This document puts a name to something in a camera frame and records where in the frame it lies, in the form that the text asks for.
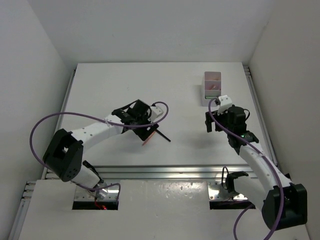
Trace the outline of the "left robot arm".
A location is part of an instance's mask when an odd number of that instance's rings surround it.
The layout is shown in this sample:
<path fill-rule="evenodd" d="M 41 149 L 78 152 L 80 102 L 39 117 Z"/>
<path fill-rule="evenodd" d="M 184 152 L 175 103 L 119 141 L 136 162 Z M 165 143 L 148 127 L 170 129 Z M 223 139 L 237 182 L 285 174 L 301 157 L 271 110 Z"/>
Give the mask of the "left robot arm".
<path fill-rule="evenodd" d="M 155 121 L 163 113 L 155 104 L 147 105 L 137 100 L 129 106 L 113 110 L 102 121 L 72 131 L 59 129 L 50 141 L 42 160 L 63 182 L 73 182 L 95 189 L 103 181 L 84 160 L 84 153 L 102 141 L 129 130 L 145 141 L 158 128 Z"/>

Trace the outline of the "green tube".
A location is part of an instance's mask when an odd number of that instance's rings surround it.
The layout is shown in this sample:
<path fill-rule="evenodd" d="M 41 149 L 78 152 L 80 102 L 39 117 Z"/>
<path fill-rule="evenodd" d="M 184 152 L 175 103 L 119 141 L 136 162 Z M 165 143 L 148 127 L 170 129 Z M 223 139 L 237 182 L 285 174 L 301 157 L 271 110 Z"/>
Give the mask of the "green tube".
<path fill-rule="evenodd" d="M 205 99 L 213 99 L 213 98 L 218 98 L 219 95 L 205 95 L 204 98 Z"/>

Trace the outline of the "rose gold brush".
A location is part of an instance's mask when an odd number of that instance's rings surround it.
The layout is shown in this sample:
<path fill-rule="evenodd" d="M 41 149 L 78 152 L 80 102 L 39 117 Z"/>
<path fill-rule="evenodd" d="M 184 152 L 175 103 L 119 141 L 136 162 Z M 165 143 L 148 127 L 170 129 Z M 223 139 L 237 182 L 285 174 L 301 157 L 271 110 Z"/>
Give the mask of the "rose gold brush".
<path fill-rule="evenodd" d="M 146 145 L 148 143 L 148 141 L 152 138 L 152 136 L 155 134 L 155 132 L 153 132 L 151 135 L 149 135 L 147 137 L 147 139 L 142 143 L 142 146 Z"/>

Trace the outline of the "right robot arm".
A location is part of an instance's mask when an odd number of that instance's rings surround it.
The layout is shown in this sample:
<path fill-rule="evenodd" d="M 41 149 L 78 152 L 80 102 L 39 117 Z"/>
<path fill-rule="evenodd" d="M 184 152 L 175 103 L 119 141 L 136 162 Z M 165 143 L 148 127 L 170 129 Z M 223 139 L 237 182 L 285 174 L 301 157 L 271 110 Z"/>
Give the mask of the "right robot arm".
<path fill-rule="evenodd" d="M 307 190 L 294 184 L 263 152 L 258 138 L 247 130 L 245 109 L 231 105 L 223 112 L 207 111 L 207 132 L 225 132 L 228 143 L 251 168 L 258 182 L 245 171 L 229 172 L 224 193 L 244 195 L 262 213 L 266 226 L 273 231 L 307 223 Z"/>

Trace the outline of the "black powder brush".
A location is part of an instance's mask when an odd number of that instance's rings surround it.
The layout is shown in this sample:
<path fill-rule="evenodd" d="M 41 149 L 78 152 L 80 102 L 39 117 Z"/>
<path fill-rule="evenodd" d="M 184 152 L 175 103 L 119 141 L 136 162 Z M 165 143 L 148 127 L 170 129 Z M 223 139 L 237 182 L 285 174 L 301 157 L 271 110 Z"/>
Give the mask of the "black powder brush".
<path fill-rule="evenodd" d="M 166 135 L 164 135 L 160 130 L 156 129 L 155 132 L 158 133 L 161 137 L 163 137 L 169 143 L 171 142 L 171 140 Z"/>

